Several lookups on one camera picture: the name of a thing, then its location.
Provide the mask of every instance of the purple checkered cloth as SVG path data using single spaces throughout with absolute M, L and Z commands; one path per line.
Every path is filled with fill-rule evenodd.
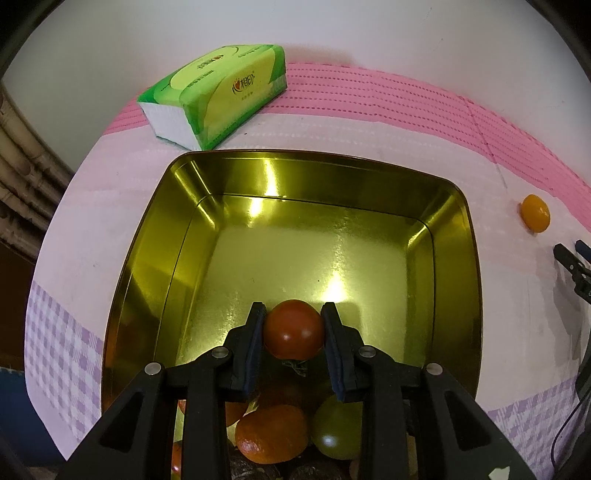
M 558 430 L 579 403 L 571 378 L 530 398 L 488 412 L 538 480 L 550 480 L 554 469 L 550 448 Z M 582 405 L 564 428 L 555 447 L 557 465 L 584 428 L 588 405 Z
M 81 441 L 100 417 L 103 341 L 35 281 L 27 305 L 25 374 Z
M 25 371 L 81 441 L 100 417 L 103 342 L 80 326 L 36 282 L 31 286 L 25 330 Z M 578 403 L 574 378 L 488 416 L 513 444 L 538 480 L 553 474 L 550 447 Z M 584 427 L 587 406 L 563 430 L 556 458 L 564 459 Z

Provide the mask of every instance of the orange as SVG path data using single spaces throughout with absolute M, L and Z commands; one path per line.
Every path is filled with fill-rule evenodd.
M 178 407 L 184 413 L 187 401 L 179 400 Z M 248 410 L 248 402 L 226 402 L 226 427 L 234 425 Z
M 304 412 L 293 405 L 261 408 L 236 425 L 236 446 L 251 462 L 268 465 L 291 460 L 308 446 Z
M 519 212 L 524 223 L 534 233 L 542 233 L 550 224 L 548 205 L 537 195 L 528 195 L 521 202 Z

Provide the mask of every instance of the white wall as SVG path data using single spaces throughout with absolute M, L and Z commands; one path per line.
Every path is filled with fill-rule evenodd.
M 466 95 L 591 183 L 591 86 L 525 0 L 66 0 L 26 42 L 5 84 L 77 168 L 130 98 L 232 43 L 278 43 L 288 61 L 385 70 Z

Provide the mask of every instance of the black clamp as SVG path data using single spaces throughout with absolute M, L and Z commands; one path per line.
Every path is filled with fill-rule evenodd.
M 576 242 L 575 249 L 584 259 L 591 262 L 591 249 L 582 240 Z M 587 303 L 591 303 L 591 270 L 563 244 L 555 245 L 553 252 L 554 258 L 572 275 L 574 292 Z
M 266 310 L 254 303 L 223 346 L 172 368 L 148 364 L 82 440 L 57 480 L 170 479 L 177 401 L 186 398 L 181 478 L 230 480 L 224 402 L 253 393 Z M 399 364 L 342 325 L 334 303 L 321 315 L 333 391 L 363 401 L 359 480 L 409 478 L 407 431 L 421 480 L 534 479 L 509 441 L 445 369 Z

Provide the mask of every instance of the green tomato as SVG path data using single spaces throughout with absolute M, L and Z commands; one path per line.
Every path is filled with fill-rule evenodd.
M 363 403 L 342 403 L 336 395 L 320 406 L 312 420 L 312 442 L 327 457 L 352 460 L 361 452 Z

